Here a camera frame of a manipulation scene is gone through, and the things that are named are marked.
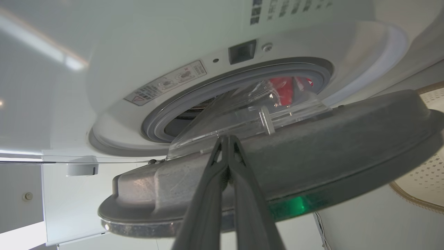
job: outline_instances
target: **metal rim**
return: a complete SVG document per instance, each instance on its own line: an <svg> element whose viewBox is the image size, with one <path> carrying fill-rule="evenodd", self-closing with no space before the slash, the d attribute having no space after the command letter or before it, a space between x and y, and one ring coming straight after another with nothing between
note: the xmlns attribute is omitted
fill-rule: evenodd
<svg viewBox="0 0 444 250"><path fill-rule="evenodd" d="M285 204L286 201L289 201L287 205L291 205L293 204L292 202L295 202L294 199L297 198L296 201L298 201L298 203L295 203L295 206L298 209L296 210L290 208L287 209L287 206L278 206L278 209L270 209L270 211L281 211L276 213L274 219L276 221L280 219L287 219L348 200L359 194L365 193L388 183L389 181L418 166L424 162L425 159L431 157L431 155L442 146L440 131L443 127L443 116L440 112L433 110L428 111L420 99L416 95L412 94L412 92L413 91L403 91L346 105L343 108L333 109L334 115L326 119L319 120L320 123L318 123L318 125L314 126L314 122L308 122L298 126L282 128L274 136L258 136L256 138L246 140L243 144L247 149L247 153L250 154L248 158L251 161L251 164L255 166L256 170L261 169L260 166L263 166L262 169L264 172L259 171L257 174L255 173L255 175L260 183L262 183L262 191L266 194L268 193L267 199L272 202L270 205L277 206L277 204L280 204L281 202L284 202ZM413 112L416 113L416 118L409 118ZM350 116L352 114L356 114L356 119L353 119ZM424 119L425 114L428 114L430 120L426 120L428 120L430 123L424 123L426 121ZM401 128L405 129L403 133L407 135L415 134L415 136L405 137L404 135L398 134L398 132L401 130L399 126L400 124L411 124L411 127L408 129L405 126L402 126ZM382 133L383 130L375 130L375 127L377 126L393 129L393 131L397 131L397 133L393 133L391 130L387 130L385 133ZM363 129L367 129L369 133L364 133ZM309 132L308 134L313 138L325 138L326 140L331 140L331 143L326 142L326 140L322 140L322 142L318 141L320 142L319 145L314 145L313 139L307 137L308 134L303 133L303 130ZM347 134L349 136L344 137L340 133ZM296 135L299 135L301 140L294 141ZM362 148L357 150L356 147L349 147L349 145L345 145L344 140L339 140L339 142L337 138L330 136L326 137L326 135L335 135L337 138L341 139L346 138L347 140L350 140L349 145L356 145ZM399 135L399 137L397 137L396 142L393 141L393 144L391 145L386 143L378 143L381 142L381 140L377 140L377 137L387 138L388 135ZM283 140L288 140L290 144L286 144L283 142ZM260 146L260 141L269 145L269 147L264 148ZM362 141L368 141L370 143L359 143ZM328 152L328 150L335 145L343 146L343 149L353 148L353 152L349 152L350 157L346 157L345 155L342 155L341 157L338 156L339 154L337 153L329 153L326 154L326 157L332 157L331 160L323 157L319 161L320 164L317 164L316 162L318 159L320 159L317 154L315 157L298 157L296 155L297 153L299 153L301 156L305 155L305 152L300 150L294 151L294 149L298 147L304 148L304 145L311 145L315 148L320 146L320 152ZM393 151L389 153L386 149L380 148L382 145L390 149L390 151ZM371 156L372 153L374 153L374 149L377 148L383 152L382 154L378 155L378 159L368 157ZM309 148L305 149L307 152L313 152ZM335 152L340 152L343 149L338 147L334 150ZM292 156L295 157L295 159L303 160L301 160L301 163L297 163L296 161L292 160L276 161L273 159L273 157L283 159L284 155L285 157ZM172 164L173 161L174 160L164 164L169 165ZM196 167L199 164L202 166L205 165L205 159L201 158L198 160L196 159L196 156L187 156L184 159L177 161L178 162L176 163L179 165L188 164L190 167ZM337 161L337 170L342 169L340 172L332 169L332 163L335 161ZM270 171L270 168L268 168L270 165L277 166L277 163L284 162L287 162L285 166L283 165L282 167L277 168L274 167L273 171ZM316 170L313 172L313 174L308 173L307 175L303 173L302 169L304 168L289 167L301 165L305 166L306 169L312 169L309 166L313 164L317 166ZM318 168L321 165L324 166L324 170ZM156 183L156 185L162 183L158 180L159 176L169 178L172 173L177 173L177 178L175 180L183 180L182 172L175 172L173 169L162 172L158 171L157 168L150 168L150 173L145 170L133 170L133 172L127 174L127 177L131 176L135 178L130 177L127 179L127 181L128 183L140 183L140 180L148 180L143 177L139 178L141 175L147 173L148 174L146 177L151 178L151 183ZM270 180L272 180L272 175L276 174L278 169L284 170L275 178L275 180L279 180L279 182L270 182ZM193 174L190 174L189 176L192 176L192 178L197 177ZM288 184L286 187L282 186L282 181L284 179L286 179L286 183ZM162 216L162 213L159 213L160 210L156 210L156 213L154 214L155 216L151 217L148 210L154 211L156 208L158 208L158 203L156 202L156 204L150 203L146 206L140 206L140 201L146 200L146 197L143 197L142 199L136 197L133 202L130 201L131 198L129 198L127 201L124 201L125 198L118 200L118 198L125 197L125 192L130 194L130 196L134 194L134 189L128 189L128 187L123 187L120 189L117 186L120 181L123 181L121 184L125 183L125 181L120 179L120 177L114 179L113 195L102 203L101 207L99 208L99 216L102 219L102 223L108 223L109 231L133 237L174 236L179 228L178 224L182 218L181 215L185 214L183 211L184 206L177 207L177 211L179 211L177 214ZM169 197L169 194L171 193L170 187L176 187L176 184L176 181L171 181L168 185L163 186L165 190L164 194L166 194L164 198ZM183 188L180 188L180 191L176 192L171 197L182 199L184 196L184 192L182 192L182 190L187 190L186 186L188 186L188 188L190 187L189 185L185 185ZM157 197L159 194L157 192L160 190L161 189L156 189L156 194L153 195L156 195ZM300 201L307 202L303 203L303 206L301 207ZM232 219L229 217L230 214L232 214L232 211L230 212L229 210L230 205L231 204L227 203L226 208L228 208L228 210L224 210L225 212L222 214L222 220L225 218L227 221L226 225L231 225L231 228L233 228L233 223L231 222ZM163 207L167 208L166 211L168 213L171 212L170 205Z"/></svg>
<svg viewBox="0 0 444 250"><path fill-rule="evenodd" d="M171 143L174 136L165 133L165 127L190 107L216 95L272 77L301 76L316 82L316 93L329 83L333 73L330 62L321 58L297 57L269 61L228 72L197 84L163 102L143 121L142 135L154 142Z"/></svg>

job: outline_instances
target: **front-load washing machine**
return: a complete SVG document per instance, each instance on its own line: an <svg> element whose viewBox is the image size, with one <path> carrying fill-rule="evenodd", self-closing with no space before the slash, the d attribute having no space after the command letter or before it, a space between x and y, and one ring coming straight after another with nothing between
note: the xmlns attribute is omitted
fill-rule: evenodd
<svg viewBox="0 0 444 250"><path fill-rule="evenodd" d="M308 81L326 106L362 100L444 58L442 7L4 1L0 150L47 162L162 158L215 97L277 77Z"/></svg>

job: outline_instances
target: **white wall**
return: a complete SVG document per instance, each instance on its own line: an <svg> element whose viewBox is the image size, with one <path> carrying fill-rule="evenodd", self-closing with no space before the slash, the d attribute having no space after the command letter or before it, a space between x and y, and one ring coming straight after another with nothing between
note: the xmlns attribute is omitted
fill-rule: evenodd
<svg viewBox="0 0 444 250"><path fill-rule="evenodd" d="M46 244L42 244L40 246L36 246L34 248L31 248L30 250L57 250L57 246L46 246Z"/></svg>
<svg viewBox="0 0 444 250"><path fill-rule="evenodd" d="M1 164L0 190L0 233L43 221L40 165Z"/></svg>
<svg viewBox="0 0 444 250"><path fill-rule="evenodd" d="M277 229L287 250L324 250L321 237L312 214L278 222ZM105 234L72 243L60 245L60 250L170 250L174 238L136 239L126 238L114 234ZM230 232L221 235L221 250L235 250L236 233Z"/></svg>
<svg viewBox="0 0 444 250"><path fill-rule="evenodd" d="M66 164L43 166L48 244L69 242L106 232L97 209L112 194L112 179L144 163L103 163L99 174L67 177Z"/></svg>
<svg viewBox="0 0 444 250"><path fill-rule="evenodd" d="M389 186L319 214L332 250L444 249L444 215L406 202Z"/></svg>
<svg viewBox="0 0 444 250"><path fill-rule="evenodd" d="M380 96L404 89L420 89L430 84L444 81L444 60L420 71L413 76L400 81L399 83L387 88L374 96Z"/></svg>

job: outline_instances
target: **washing machine door opening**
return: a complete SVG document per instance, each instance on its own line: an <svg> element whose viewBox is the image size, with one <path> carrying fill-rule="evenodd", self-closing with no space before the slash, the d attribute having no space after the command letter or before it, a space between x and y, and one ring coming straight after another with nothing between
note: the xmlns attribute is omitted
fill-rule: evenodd
<svg viewBox="0 0 444 250"><path fill-rule="evenodd" d="M236 96L236 100L239 103L251 101L251 96L248 95L255 92L260 98L267 96L266 102L273 102L272 106L276 105L275 108L282 108L302 100L297 95L304 91L318 94L329 83L333 67L326 60L318 58L317 60L319 64L310 61L256 67L196 85L151 112L142 124L142 134L153 142L171 143L199 114L206 113L206 116L212 116L220 112L220 110L205 111L208 107L216 105L214 102L227 93L235 94L251 88L250 93ZM259 94L258 89L251 92L255 86L262 87L265 94Z"/></svg>
<svg viewBox="0 0 444 250"><path fill-rule="evenodd" d="M273 77L233 89L205 101L198 115L190 120L190 113L181 114L174 120L185 118L185 128L170 145L167 160L192 153L209 153L218 137L232 134L240 139L261 133L273 134L276 129L299 122L328 111L315 93L314 83L307 77Z"/></svg>

